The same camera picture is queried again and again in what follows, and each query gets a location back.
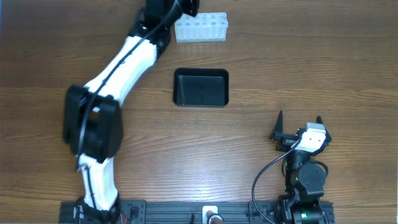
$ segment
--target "wood grain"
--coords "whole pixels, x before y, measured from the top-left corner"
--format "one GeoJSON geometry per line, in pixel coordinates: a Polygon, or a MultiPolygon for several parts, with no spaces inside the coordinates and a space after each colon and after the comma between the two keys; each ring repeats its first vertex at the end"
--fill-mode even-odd
{"type": "MultiPolygon", "coordinates": [[[[57,222],[84,194],[61,139],[66,89],[82,85],[123,44],[142,1],[3,0],[0,41],[0,222],[57,222]]],[[[172,40],[123,105],[116,155],[122,198],[249,201],[257,172],[280,155],[267,139],[279,110],[293,133],[323,120],[333,137],[323,199],[338,223],[395,223],[398,2],[202,0],[224,11],[225,43],[172,40]],[[178,67],[225,68],[229,104],[180,108],[178,67]]],[[[279,166],[257,197],[283,193],[279,166]]]]}

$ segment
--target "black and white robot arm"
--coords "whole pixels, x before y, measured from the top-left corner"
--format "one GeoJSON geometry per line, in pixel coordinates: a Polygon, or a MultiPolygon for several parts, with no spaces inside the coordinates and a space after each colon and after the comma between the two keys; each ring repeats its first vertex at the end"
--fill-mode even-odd
{"type": "Polygon", "coordinates": [[[86,195],[77,201],[84,215],[114,223],[121,211],[113,163],[123,139],[121,110],[127,94],[170,42],[170,26],[183,14],[197,14],[199,0],[147,0],[122,49],[84,87],[67,91],[64,140],[76,155],[86,195]]]}

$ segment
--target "black metal base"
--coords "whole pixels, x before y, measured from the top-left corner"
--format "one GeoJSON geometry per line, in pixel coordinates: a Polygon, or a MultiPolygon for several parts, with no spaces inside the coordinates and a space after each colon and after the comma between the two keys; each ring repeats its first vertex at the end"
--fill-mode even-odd
{"type": "MultiPolygon", "coordinates": [[[[260,210],[274,221],[272,208],[275,201],[256,201],[260,210]]],[[[192,214],[195,219],[193,224],[202,224],[202,208],[205,205],[215,205],[218,213],[224,218],[226,224],[267,224],[264,218],[252,205],[252,202],[146,202],[145,200],[121,200],[122,210],[126,212],[127,223],[123,224],[190,224],[192,214]]],[[[75,202],[62,202],[59,223],[98,223],[85,218],[75,220],[73,209],[75,202]]],[[[335,223],[333,204],[322,202],[331,224],[335,223]]]]}

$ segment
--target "wooden tabletop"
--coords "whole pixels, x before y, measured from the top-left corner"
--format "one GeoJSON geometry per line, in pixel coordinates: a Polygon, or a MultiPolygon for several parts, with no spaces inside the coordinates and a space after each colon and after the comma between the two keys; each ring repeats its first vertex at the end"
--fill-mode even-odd
{"type": "MultiPolygon", "coordinates": [[[[66,89],[115,56],[141,1],[3,0],[0,48],[0,222],[57,222],[60,202],[84,194],[62,140],[66,89]]],[[[395,223],[398,153],[398,1],[202,0],[226,12],[227,41],[176,44],[123,104],[115,158],[123,199],[251,199],[257,173],[281,155],[268,140],[279,110],[295,133],[321,115],[333,141],[325,196],[338,223],[395,223]],[[179,67],[225,68],[229,104],[172,101],[179,67]]],[[[280,165],[259,200],[284,193],[280,165]]]]}

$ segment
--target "white egg carton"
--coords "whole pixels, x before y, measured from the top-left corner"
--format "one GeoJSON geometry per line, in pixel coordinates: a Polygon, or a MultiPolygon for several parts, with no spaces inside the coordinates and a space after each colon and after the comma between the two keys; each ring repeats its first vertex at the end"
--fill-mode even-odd
{"type": "Polygon", "coordinates": [[[225,41],[228,21],[225,12],[182,14],[174,28],[177,43],[225,41]]]}

